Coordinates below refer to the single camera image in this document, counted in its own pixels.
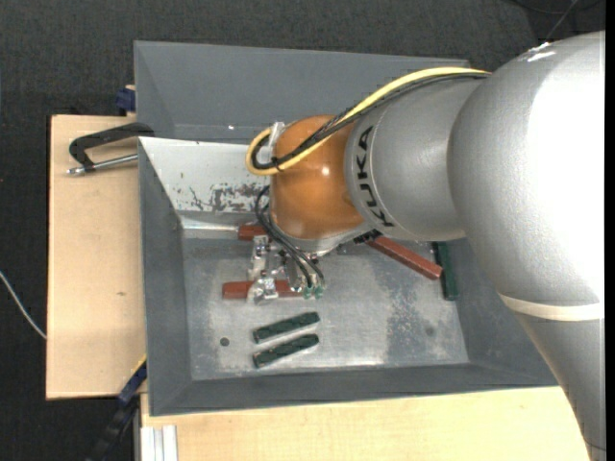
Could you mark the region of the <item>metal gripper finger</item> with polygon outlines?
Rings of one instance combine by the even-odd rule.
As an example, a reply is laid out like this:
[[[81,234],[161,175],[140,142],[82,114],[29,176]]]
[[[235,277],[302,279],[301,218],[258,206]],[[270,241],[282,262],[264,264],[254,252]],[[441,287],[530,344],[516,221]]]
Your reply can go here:
[[[267,235],[257,235],[253,238],[250,266],[247,270],[248,279],[272,276],[270,250],[270,241]]]
[[[266,304],[277,300],[280,294],[273,278],[255,280],[248,288],[247,301],[253,304]]]

